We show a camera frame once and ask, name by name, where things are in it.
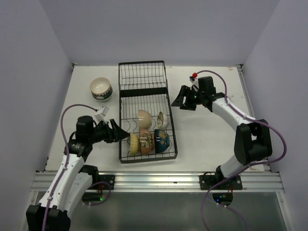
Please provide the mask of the yellow green patterned bowl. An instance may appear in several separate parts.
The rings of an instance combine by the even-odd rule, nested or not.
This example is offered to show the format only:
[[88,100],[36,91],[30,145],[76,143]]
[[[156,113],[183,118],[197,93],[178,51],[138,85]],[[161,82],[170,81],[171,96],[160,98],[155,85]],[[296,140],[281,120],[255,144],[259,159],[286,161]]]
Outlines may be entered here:
[[134,156],[140,150],[140,140],[137,134],[130,133],[130,156]]

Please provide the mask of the teal white dotted bowl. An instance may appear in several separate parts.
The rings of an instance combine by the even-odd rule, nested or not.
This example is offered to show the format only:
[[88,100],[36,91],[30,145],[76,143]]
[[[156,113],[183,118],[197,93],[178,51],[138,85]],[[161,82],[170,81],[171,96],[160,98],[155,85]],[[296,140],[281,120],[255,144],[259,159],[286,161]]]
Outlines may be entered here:
[[102,99],[102,98],[108,98],[112,95],[113,93],[113,90],[110,90],[110,91],[106,91],[104,92],[103,94],[95,94],[94,92],[92,92],[92,97],[93,98],[98,98],[98,99]]

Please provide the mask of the white bowl blue stripes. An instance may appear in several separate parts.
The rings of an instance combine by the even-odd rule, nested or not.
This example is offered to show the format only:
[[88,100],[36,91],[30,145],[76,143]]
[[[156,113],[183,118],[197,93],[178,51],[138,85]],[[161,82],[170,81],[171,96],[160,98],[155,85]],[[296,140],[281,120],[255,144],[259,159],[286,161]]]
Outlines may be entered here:
[[94,79],[90,84],[90,91],[95,94],[103,94],[106,91],[112,90],[110,81],[107,78],[99,77]]

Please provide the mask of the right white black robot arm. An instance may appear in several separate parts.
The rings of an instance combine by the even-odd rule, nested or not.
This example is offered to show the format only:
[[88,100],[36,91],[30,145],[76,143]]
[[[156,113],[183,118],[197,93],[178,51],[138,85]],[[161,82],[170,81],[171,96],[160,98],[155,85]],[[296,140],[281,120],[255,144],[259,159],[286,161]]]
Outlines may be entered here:
[[204,181],[225,189],[231,184],[231,176],[250,164],[272,155],[270,130],[265,120],[256,120],[235,107],[226,94],[217,92],[212,77],[190,77],[191,87],[183,85],[172,106],[183,110],[196,110],[202,105],[220,116],[234,131],[234,154],[214,175],[204,174]]

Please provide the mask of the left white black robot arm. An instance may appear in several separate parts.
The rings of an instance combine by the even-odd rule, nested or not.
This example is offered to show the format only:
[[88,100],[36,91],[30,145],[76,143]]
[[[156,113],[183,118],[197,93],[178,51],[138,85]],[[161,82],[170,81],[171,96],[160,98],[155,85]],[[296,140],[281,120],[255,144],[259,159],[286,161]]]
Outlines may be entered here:
[[116,122],[94,123],[91,116],[77,119],[76,131],[69,138],[68,146],[50,187],[37,205],[26,211],[28,228],[31,231],[67,231],[71,216],[87,189],[95,189],[100,181],[98,168],[85,162],[95,143],[119,142],[129,136]]

